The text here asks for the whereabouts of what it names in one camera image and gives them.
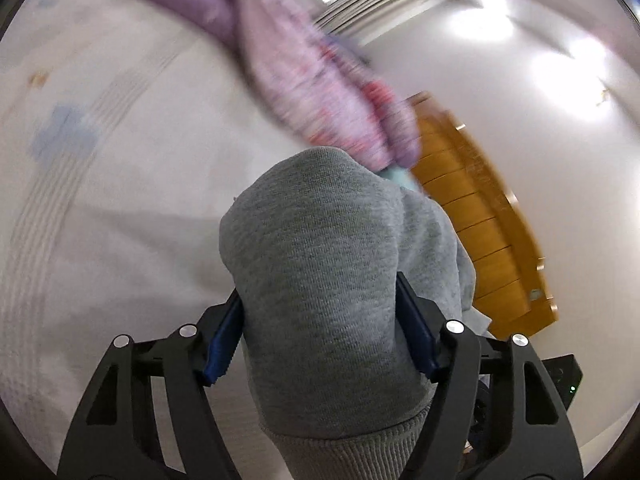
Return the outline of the white floral bed sheet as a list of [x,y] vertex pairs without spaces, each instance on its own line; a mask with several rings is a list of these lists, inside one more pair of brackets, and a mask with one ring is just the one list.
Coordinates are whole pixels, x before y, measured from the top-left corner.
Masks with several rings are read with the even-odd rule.
[[24,1],[1,41],[1,396],[48,466],[115,336],[227,299],[220,219],[302,147],[182,18]]

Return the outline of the purple floral quilt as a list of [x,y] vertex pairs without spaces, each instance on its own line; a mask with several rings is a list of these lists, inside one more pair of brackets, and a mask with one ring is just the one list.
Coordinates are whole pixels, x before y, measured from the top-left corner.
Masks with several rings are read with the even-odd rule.
[[293,0],[152,0],[213,35],[285,127],[378,172],[421,156],[409,103]]

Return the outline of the wooden headboard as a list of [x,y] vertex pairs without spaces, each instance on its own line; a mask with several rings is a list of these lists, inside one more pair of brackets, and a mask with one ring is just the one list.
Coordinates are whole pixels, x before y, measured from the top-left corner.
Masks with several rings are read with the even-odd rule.
[[544,280],[544,256],[518,200],[465,124],[428,93],[409,99],[422,142],[412,174],[454,225],[476,271],[474,307],[498,338],[533,336],[558,320]]

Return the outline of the grey sweatshirt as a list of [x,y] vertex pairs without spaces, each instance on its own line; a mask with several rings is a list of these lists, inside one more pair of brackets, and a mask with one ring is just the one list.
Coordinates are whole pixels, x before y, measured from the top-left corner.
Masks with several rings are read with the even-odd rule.
[[266,435],[296,479],[396,479],[435,391],[395,318],[396,278],[486,334],[476,274],[439,204],[312,148],[263,174],[220,222]]

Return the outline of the teal striped pillow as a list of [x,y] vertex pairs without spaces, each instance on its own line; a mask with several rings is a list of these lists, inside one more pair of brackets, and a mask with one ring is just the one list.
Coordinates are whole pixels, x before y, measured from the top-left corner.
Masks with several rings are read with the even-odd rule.
[[384,170],[378,172],[378,176],[386,180],[392,181],[407,190],[422,193],[422,186],[416,180],[414,175],[406,168],[398,166],[388,166]]

